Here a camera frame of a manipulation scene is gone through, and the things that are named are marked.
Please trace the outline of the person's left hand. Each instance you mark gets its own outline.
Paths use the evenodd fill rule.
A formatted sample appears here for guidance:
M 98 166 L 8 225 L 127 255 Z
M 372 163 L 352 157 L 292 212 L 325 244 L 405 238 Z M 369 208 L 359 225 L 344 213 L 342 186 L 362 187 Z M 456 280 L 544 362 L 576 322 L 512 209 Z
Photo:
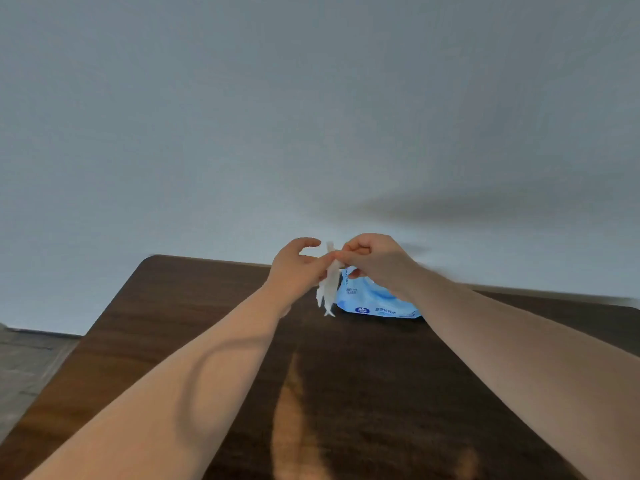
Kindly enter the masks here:
M 269 314 L 281 318 L 288 313 L 295 301 L 325 279 L 334 259 L 335 251 L 320 257 L 294 256 L 292 241 L 286 244 L 274 258 L 267 280 L 260 288 Z

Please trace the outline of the person's right hand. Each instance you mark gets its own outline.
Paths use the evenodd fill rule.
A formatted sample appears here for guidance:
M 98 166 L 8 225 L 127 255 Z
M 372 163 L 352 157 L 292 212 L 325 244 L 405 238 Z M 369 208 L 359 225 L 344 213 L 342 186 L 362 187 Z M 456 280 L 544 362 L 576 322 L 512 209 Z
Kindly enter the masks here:
M 354 267 L 352 279 L 368 277 L 388 289 L 397 298 L 409 301 L 414 291 L 423 288 L 429 270 L 420 266 L 391 236 L 362 233 L 343 245 L 341 250 L 371 250 L 364 264 L 343 264 Z

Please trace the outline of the white wet wipe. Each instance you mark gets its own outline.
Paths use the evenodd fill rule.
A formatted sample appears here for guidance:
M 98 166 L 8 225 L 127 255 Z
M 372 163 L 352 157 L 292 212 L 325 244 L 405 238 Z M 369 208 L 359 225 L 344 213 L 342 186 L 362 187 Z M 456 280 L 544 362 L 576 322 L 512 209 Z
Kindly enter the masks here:
M 337 304 L 337 293 L 342 279 L 343 263 L 334 259 L 326 270 L 326 277 L 320 281 L 316 291 L 319 308 L 324 309 L 324 316 L 335 317 L 333 306 Z

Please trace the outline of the person's left forearm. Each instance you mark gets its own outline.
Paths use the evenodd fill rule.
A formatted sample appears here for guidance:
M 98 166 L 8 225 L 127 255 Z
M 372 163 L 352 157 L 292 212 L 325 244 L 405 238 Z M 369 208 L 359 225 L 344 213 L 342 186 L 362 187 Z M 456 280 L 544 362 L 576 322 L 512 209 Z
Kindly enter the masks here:
M 201 480 L 296 298 L 266 283 L 167 357 L 25 480 Z

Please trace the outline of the person's right forearm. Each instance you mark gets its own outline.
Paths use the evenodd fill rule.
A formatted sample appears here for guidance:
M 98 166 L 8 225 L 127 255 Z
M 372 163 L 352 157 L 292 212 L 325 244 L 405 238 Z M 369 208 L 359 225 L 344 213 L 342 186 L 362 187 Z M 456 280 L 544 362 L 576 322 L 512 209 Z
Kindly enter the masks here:
M 589 480 L 640 480 L 640 357 L 421 266 L 398 285 L 437 336 Z

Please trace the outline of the blue wet wipes pack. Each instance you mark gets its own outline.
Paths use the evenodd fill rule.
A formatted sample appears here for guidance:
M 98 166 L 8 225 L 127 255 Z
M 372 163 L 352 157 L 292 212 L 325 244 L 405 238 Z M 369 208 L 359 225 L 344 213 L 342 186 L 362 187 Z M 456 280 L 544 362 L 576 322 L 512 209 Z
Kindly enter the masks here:
M 349 277 L 354 267 L 341 271 L 335 304 L 344 312 L 388 319 L 416 319 L 421 316 L 416 307 L 393 295 L 388 289 L 364 276 Z

